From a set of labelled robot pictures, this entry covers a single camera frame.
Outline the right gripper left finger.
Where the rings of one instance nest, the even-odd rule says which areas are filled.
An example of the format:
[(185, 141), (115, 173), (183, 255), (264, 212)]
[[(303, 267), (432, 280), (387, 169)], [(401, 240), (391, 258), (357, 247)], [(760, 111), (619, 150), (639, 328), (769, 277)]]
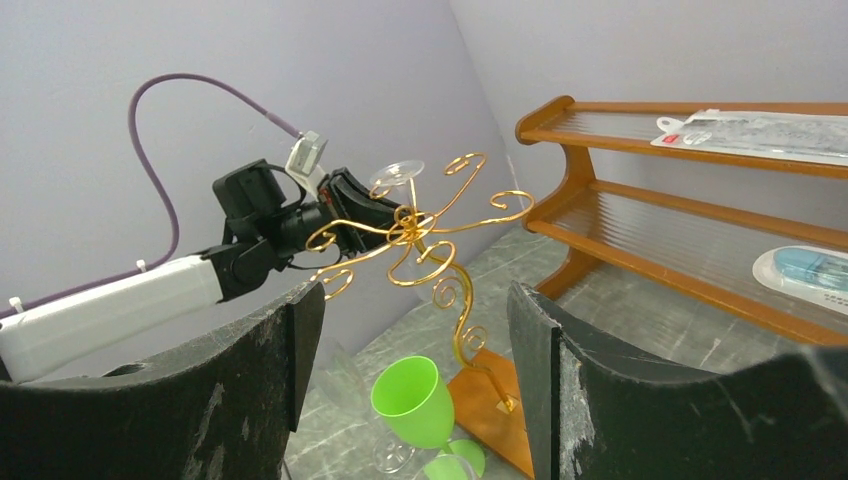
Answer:
[(99, 377), (1, 385), (5, 479), (277, 479), (325, 315), (309, 282)]

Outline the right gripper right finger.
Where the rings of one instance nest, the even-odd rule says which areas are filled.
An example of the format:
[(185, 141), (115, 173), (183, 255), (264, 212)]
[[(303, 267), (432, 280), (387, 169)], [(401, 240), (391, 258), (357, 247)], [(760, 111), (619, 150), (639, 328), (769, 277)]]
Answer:
[(843, 479), (847, 351), (727, 374), (627, 343), (515, 282), (507, 319), (538, 479)]

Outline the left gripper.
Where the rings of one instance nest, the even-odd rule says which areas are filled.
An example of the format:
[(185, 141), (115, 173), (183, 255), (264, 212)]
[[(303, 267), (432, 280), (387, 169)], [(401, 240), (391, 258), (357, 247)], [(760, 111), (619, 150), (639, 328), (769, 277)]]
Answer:
[[(327, 207), (332, 220), (350, 220), (377, 229), (388, 230), (395, 224), (397, 202), (374, 199), (348, 168), (337, 168), (319, 182), (320, 201)], [(385, 233), (373, 233), (351, 225), (330, 227), (335, 244), (345, 258), (371, 252), (388, 243)]]

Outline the clear champagne flute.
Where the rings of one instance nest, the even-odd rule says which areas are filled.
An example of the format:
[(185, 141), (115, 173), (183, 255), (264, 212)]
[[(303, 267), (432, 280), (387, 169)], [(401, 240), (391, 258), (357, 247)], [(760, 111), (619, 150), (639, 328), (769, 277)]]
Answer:
[(473, 466), (456, 454), (441, 454), (430, 459), (413, 477), (414, 480), (478, 480)]

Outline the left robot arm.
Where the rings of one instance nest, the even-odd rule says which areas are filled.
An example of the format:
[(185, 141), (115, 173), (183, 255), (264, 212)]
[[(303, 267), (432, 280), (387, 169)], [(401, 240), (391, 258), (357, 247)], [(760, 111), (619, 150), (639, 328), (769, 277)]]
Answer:
[(407, 179), (399, 170), (385, 168), (365, 187), (340, 168), (318, 181), (315, 200), (288, 203), (278, 169), (258, 160), (214, 182), (225, 213), (222, 244), (2, 319), (2, 379), (40, 379), (171, 319), (246, 295), (272, 271), (292, 267), (300, 252), (334, 245), (354, 258), (386, 245), (398, 206), (387, 194)]

